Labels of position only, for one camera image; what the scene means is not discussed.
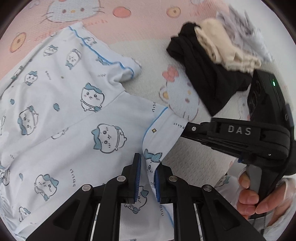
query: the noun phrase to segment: gray cloth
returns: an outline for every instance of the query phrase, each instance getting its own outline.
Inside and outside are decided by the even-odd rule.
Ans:
[[[245,16],[242,16],[229,6],[229,15],[224,12],[217,12],[217,19],[224,25],[234,45],[262,61],[271,62],[273,60],[271,53],[265,46],[260,29],[255,28],[246,12]]]

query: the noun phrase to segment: pink bow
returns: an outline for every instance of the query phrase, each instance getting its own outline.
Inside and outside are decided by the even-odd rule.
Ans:
[[[168,67],[168,71],[164,71],[163,72],[163,77],[170,82],[174,82],[175,81],[175,77],[179,77],[179,72],[178,70],[173,67],[173,66],[169,66]]]

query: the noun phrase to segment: camera lens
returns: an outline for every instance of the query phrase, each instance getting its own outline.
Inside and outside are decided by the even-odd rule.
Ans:
[[[252,93],[252,103],[253,103],[254,107],[257,106],[257,96],[256,96],[256,93],[254,91]]]
[[[252,114],[253,111],[254,111],[254,109],[253,109],[253,104],[250,102],[250,103],[248,104],[248,107],[249,107],[249,112],[250,112],[250,114]]]
[[[258,96],[259,96],[260,93],[261,93],[261,86],[260,86],[260,83],[259,83],[258,80],[257,80],[256,83],[255,83],[255,91],[256,91],[256,93],[257,93]]]

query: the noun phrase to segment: folded clothing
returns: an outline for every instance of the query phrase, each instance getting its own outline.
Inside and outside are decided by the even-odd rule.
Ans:
[[[171,216],[154,195],[154,173],[187,121],[125,92],[121,82],[140,71],[76,23],[1,80],[0,216],[17,240],[84,184],[120,175],[136,152],[145,154],[139,195],[122,205],[120,240],[173,239]]]
[[[261,61],[234,46],[222,23],[214,18],[207,18],[195,27],[199,43],[214,63],[222,64],[227,70],[239,70],[253,73],[261,66]]]
[[[182,26],[172,37],[167,52],[185,66],[186,74],[211,116],[218,113],[236,91],[245,91],[252,77],[240,71],[227,71],[215,64],[196,38],[195,23]]]
[[[218,12],[217,19],[224,25],[234,45],[262,61],[271,62],[273,60],[264,43],[260,29],[255,28],[246,12],[244,17],[229,6],[229,15],[224,12]]]

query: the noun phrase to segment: human hand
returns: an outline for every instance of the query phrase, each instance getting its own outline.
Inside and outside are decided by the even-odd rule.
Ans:
[[[245,188],[239,194],[239,200],[237,202],[238,212],[245,219],[249,219],[250,215],[266,213],[274,209],[268,226],[274,224],[288,210],[292,203],[292,197],[296,192],[295,180],[292,178],[286,179],[286,182],[279,185],[256,207],[255,204],[259,201],[259,195],[255,191],[247,189],[250,187],[250,179],[246,172],[239,177],[238,181],[240,186]]]

